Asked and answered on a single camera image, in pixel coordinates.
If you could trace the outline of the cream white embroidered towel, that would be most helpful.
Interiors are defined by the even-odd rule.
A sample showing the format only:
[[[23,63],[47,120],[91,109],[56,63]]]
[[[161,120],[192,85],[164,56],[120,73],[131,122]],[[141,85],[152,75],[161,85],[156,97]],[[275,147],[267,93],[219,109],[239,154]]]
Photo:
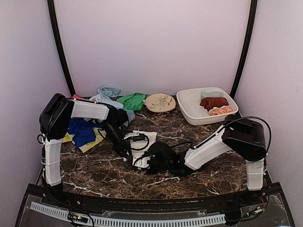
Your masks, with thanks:
[[[124,139],[129,143],[132,156],[148,155],[148,148],[156,142],[156,132],[132,131]]]

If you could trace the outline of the orange bunny pattern towel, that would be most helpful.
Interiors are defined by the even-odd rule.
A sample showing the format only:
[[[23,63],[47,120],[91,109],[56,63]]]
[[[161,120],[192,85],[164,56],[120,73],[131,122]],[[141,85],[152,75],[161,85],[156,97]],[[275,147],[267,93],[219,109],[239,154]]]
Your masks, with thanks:
[[[214,107],[213,109],[209,110],[209,114],[211,116],[216,116],[216,115],[223,115],[223,114],[230,114],[233,113],[234,109],[232,106],[222,106],[222,107]]]

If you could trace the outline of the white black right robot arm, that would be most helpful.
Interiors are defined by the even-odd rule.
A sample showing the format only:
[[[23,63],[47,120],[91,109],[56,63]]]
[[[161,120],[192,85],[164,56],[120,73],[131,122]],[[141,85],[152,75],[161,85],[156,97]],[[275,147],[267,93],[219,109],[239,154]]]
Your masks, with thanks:
[[[155,142],[142,156],[129,160],[132,166],[146,169],[150,174],[170,172],[174,176],[184,177],[232,150],[246,162],[248,190],[242,194],[241,200],[246,205],[252,205],[260,197],[271,144],[271,140],[265,140],[264,125],[270,128],[260,117],[228,115],[223,125],[211,136],[180,155],[173,146]]]

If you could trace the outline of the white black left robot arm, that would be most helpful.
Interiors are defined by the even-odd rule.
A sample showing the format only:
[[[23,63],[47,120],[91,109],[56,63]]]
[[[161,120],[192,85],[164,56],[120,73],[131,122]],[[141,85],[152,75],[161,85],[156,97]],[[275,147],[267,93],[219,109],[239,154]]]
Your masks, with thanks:
[[[122,131],[122,125],[128,120],[125,110],[106,103],[67,98],[56,93],[39,117],[44,180],[51,187],[62,182],[61,146],[70,120],[74,118],[96,120],[113,143],[114,152],[123,158],[132,156],[130,143]]]

